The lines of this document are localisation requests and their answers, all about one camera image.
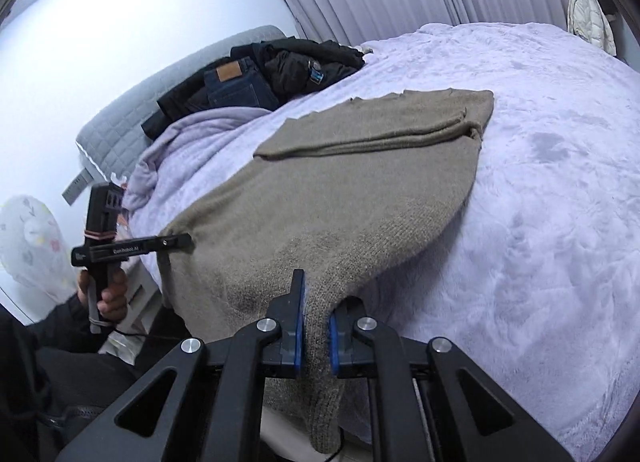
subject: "dark blue jeans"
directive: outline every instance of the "dark blue jeans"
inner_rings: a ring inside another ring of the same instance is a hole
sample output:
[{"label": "dark blue jeans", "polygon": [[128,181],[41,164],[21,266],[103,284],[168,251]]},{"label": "dark blue jeans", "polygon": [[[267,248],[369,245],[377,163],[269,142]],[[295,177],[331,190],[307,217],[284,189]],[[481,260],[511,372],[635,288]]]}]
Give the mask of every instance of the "dark blue jeans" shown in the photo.
[{"label": "dark blue jeans", "polygon": [[280,107],[278,98],[251,58],[243,58],[225,66],[231,66],[231,75],[241,75],[226,79],[225,74],[218,72],[220,68],[205,72],[204,85],[211,108],[249,106],[275,111]]}]

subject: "headboard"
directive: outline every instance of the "headboard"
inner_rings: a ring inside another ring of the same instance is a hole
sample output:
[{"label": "headboard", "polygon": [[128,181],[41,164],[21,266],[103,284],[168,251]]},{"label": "headboard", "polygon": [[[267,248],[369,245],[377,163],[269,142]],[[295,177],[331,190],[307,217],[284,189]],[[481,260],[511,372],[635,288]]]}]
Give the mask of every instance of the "headboard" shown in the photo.
[{"label": "headboard", "polygon": [[198,50],[147,77],[95,115],[78,133],[76,144],[87,169],[105,179],[130,177],[140,154],[151,144],[141,124],[158,110],[156,100],[200,70],[229,55],[232,47],[283,38],[274,26],[261,26]]}]

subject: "hand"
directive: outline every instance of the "hand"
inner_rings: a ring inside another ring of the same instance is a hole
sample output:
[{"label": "hand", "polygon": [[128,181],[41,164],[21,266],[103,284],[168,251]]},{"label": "hand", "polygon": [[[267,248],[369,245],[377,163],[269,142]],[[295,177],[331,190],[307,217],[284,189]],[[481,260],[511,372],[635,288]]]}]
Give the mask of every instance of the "hand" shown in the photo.
[{"label": "hand", "polygon": [[[119,323],[127,315],[127,275],[122,269],[113,274],[108,288],[102,291],[102,301],[98,301],[98,311],[108,321]],[[86,270],[78,274],[78,299],[87,308],[86,291],[89,288],[90,277]]]}]

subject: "brown leather patch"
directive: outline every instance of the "brown leather patch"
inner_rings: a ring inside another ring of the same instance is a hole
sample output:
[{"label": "brown leather patch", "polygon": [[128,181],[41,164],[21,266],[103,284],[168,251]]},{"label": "brown leather patch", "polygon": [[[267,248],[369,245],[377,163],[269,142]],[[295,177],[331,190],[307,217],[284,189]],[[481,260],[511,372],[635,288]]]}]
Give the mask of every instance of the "brown leather patch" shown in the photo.
[{"label": "brown leather patch", "polygon": [[223,64],[216,68],[218,73],[218,79],[220,82],[225,82],[229,79],[235,79],[236,77],[240,77],[242,75],[242,70],[240,69],[240,63],[238,61],[234,61],[233,63]]}]

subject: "silver screw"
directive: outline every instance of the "silver screw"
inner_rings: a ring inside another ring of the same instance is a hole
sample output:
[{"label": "silver screw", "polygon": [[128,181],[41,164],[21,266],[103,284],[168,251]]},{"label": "silver screw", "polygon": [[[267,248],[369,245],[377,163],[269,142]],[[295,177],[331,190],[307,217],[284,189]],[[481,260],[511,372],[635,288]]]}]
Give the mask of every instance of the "silver screw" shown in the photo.
[{"label": "silver screw", "polygon": [[264,319],[260,319],[260,321],[256,323],[256,326],[260,332],[271,332],[276,328],[277,323],[273,319],[266,317]]},{"label": "silver screw", "polygon": [[451,350],[453,346],[451,341],[449,341],[446,337],[436,337],[431,343],[433,349],[439,354],[446,354]]},{"label": "silver screw", "polygon": [[361,317],[356,323],[360,330],[373,330],[378,326],[378,322],[372,317]]},{"label": "silver screw", "polygon": [[196,339],[195,337],[190,337],[190,339],[185,339],[182,342],[180,348],[183,352],[192,354],[193,352],[197,352],[198,350],[200,350],[200,346],[202,346],[202,343],[200,343],[198,339]]}]

